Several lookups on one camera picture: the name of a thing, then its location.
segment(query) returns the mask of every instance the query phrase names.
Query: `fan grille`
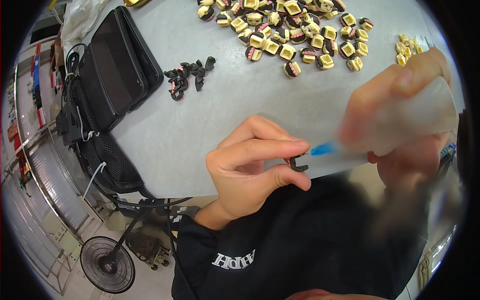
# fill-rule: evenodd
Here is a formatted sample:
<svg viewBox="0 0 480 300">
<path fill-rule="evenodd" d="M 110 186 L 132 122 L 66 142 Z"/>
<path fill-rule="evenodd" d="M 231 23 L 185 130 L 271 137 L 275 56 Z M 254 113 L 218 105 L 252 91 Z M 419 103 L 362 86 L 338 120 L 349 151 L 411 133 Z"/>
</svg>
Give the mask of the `fan grille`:
<svg viewBox="0 0 480 300">
<path fill-rule="evenodd" d="M 135 266 L 127 250 L 122 246 L 117 252 L 115 274 L 103 271 L 98 261 L 111 253 L 117 242 L 108 237 L 93 237 L 85 242 L 80 253 L 80 263 L 88 280 L 100 290 L 120 294 L 127 291 L 135 280 Z"/>
</svg>

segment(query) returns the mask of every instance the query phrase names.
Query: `person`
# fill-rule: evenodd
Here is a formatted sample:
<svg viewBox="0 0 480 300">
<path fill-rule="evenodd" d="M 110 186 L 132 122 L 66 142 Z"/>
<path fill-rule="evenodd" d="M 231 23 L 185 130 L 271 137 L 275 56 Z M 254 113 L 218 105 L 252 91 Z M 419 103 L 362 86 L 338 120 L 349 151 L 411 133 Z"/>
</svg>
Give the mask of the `person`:
<svg viewBox="0 0 480 300">
<path fill-rule="evenodd" d="M 408 101 L 437 76 L 450 85 L 446 58 L 432 48 L 359 87 L 348 101 L 341 143 L 362 137 L 389 93 Z M 422 136 L 382 157 L 368 153 L 368 161 L 377 164 L 389 193 L 414 190 L 435 176 L 446 140 L 446 134 Z M 368 243 L 378 211 L 345 174 L 311 180 L 288 164 L 264 171 L 264 160 L 309 148 L 271 120 L 250 116 L 207 154 L 218 200 L 179 224 L 175 300 L 373 300 L 403 291 L 425 246 L 426 226 Z M 427 212 L 420 213 L 426 219 Z"/>
</svg>

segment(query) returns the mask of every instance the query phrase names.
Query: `white plastic bag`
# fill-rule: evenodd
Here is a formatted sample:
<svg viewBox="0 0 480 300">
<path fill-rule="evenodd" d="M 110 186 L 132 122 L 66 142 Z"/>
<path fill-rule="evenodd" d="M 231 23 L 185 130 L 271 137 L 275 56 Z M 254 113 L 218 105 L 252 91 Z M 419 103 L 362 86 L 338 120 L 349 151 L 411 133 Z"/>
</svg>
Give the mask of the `white plastic bag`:
<svg viewBox="0 0 480 300">
<path fill-rule="evenodd" d="M 65 49 L 81 43 L 95 25 L 98 14 L 110 0 L 73 0 L 67 6 L 61 39 Z"/>
</svg>

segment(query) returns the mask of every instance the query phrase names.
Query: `white zip tie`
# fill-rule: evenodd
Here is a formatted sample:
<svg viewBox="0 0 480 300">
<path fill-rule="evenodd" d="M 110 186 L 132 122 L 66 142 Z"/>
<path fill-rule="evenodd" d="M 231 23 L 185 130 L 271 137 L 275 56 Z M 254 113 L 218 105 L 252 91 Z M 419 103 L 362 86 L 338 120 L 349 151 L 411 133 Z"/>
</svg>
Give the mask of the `white zip tie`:
<svg viewBox="0 0 480 300">
<path fill-rule="evenodd" d="M 93 178 L 95 178 L 95 175 L 97 174 L 98 170 L 100 170 L 100 173 L 103 172 L 103 168 L 107 165 L 106 162 L 103 162 L 101 163 L 100 165 L 98 165 L 98 167 L 96 168 L 95 172 L 93 173 L 93 176 L 92 176 L 92 179 L 90 180 L 90 182 L 88 183 L 87 185 L 87 189 L 85 190 L 85 194 L 84 194 L 84 197 L 82 200 L 85 200 L 85 196 L 87 195 L 87 192 L 88 192 L 88 189 L 90 188 L 90 185 L 92 185 L 92 182 L 93 182 Z"/>
<path fill-rule="evenodd" d="M 84 123 L 82 122 L 82 116 L 80 115 L 80 109 L 78 108 L 78 106 L 77 106 L 77 112 L 78 112 L 78 117 L 80 118 L 80 130 L 82 133 L 82 141 L 88 142 L 88 140 L 90 140 L 90 138 L 93 136 L 94 133 L 95 133 L 95 136 L 99 136 L 100 135 L 99 132 L 95 132 L 92 130 L 88 133 L 87 139 L 84 139 Z"/>
</svg>

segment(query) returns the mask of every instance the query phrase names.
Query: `wrist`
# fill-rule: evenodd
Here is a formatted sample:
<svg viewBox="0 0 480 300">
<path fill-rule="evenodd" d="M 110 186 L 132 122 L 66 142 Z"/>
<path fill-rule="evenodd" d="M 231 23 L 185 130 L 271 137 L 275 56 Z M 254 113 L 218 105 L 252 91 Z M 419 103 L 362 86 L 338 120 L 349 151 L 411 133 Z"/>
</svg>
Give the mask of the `wrist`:
<svg viewBox="0 0 480 300">
<path fill-rule="evenodd" d="M 203 227 L 212 230 L 221 230 L 237 218 L 238 217 L 228 213 L 218 200 L 215 200 L 202 208 L 193 220 Z"/>
</svg>

